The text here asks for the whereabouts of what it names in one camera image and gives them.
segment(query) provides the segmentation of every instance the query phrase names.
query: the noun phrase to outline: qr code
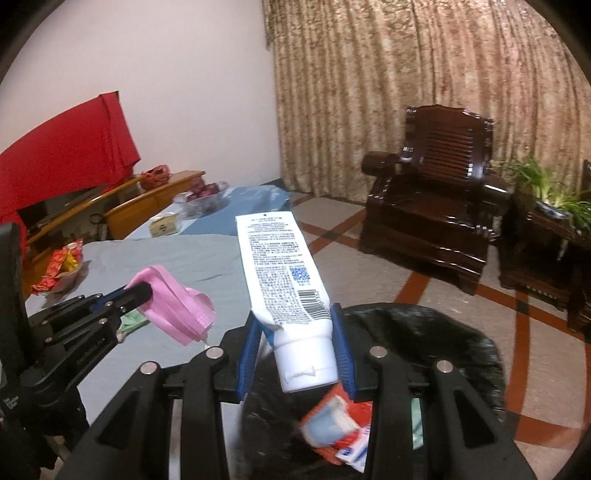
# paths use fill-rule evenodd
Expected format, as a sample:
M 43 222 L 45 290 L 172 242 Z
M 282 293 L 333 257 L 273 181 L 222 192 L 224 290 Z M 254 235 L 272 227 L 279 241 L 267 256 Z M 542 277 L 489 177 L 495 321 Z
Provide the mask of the qr code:
M 310 274 L 306 267 L 290 267 L 290 270 L 296 282 L 303 283 L 310 281 Z

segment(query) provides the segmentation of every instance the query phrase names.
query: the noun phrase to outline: tube cap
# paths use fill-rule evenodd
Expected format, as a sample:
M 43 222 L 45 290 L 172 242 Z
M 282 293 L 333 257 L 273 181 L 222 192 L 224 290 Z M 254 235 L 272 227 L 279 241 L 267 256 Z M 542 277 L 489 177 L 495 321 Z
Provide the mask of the tube cap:
M 330 338 L 307 338 L 277 347 L 275 361 L 284 392 L 307 390 L 339 381 Z

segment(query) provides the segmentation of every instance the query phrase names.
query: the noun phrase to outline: green cloth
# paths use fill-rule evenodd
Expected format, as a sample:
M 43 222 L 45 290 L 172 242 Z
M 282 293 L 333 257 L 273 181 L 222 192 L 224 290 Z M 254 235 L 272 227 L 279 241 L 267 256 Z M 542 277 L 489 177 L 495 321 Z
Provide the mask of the green cloth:
M 423 419 L 421 417 L 421 401 L 413 398 L 411 402 L 413 416 L 413 450 L 423 446 Z
M 138 328 L 142 328 L 149 322 L 150 321 L 137 310 L 131 310 L 131 312 L 123 315 L 121 317 L 121 326 L 119 327 L 119 330 L 117 330 L 119 343 L 121 343 L 131 332 L 136 331 Z
M 0 362 L 0 388 L 2 388 L 5 383 L 6 378 L 4 377 L 4 372 L 2 371 L 2 362 Z

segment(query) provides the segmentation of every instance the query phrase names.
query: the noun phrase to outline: potted plant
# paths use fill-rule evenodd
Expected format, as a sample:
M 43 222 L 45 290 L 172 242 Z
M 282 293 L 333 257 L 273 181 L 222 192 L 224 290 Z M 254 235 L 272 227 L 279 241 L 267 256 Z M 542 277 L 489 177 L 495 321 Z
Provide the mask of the potted plant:
M 537 207 L 550 218 L 569 219 L 579 233 L 591 232 L 591 202 L 581 200 L 562 182 L 554 180 L 550 167 L 529 156 L 523 160 L 506 163 L 505 168 L 516 188 L 529 190 L 536 197 Z

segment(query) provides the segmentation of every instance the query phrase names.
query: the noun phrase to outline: barcode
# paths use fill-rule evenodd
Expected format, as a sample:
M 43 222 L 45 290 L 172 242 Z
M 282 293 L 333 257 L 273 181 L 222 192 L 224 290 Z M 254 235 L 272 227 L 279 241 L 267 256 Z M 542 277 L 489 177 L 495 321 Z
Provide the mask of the barcode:
M 301 305 L 304 310 L 310 314 L 314 320 L 330 320 L 330 313 L 320 300 L 316 290 L 298 290 Z

